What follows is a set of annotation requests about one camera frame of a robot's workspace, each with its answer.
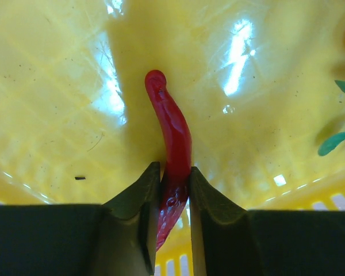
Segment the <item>yellow surface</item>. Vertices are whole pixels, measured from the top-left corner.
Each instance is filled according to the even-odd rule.
[[[317,156],[345,130],[345,0],[4,0],[0,201],[105,202],[163,162],[143,83],[154,68],[194,164],[231,200],[335,209],[345,196],[345,143]],[[179,223],[162,270],[191,255],[186,213]]]

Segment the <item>chili pepper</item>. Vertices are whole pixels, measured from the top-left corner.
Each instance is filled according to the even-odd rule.
[[[188,199],[188,181],[191,170],[191,136],[185,118],[166,89],[166,78],[158,70],[150,71],[144,80],[145,89],[160,122],[166,147],[166,167],[161,181],[162,197],[158,220],[158,250]]]

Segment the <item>basket hole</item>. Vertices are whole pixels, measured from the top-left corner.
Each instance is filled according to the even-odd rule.
[[[182,255],[180,257],[180,272],[181,276],[189,276],[188,256]]]
[[[342,194],[334,195],[331,199],[339,210],[345,210],[345,197]]]
[[[174,260],[167,262],[167,276],[175,276]]]
[[[155,266],[155,276],[161,276],[161,267]]]
[[[324,203],[321,201],[313,203],[312,207],[316,211],[327,211],[328,210],[326,205],[324,205]]]

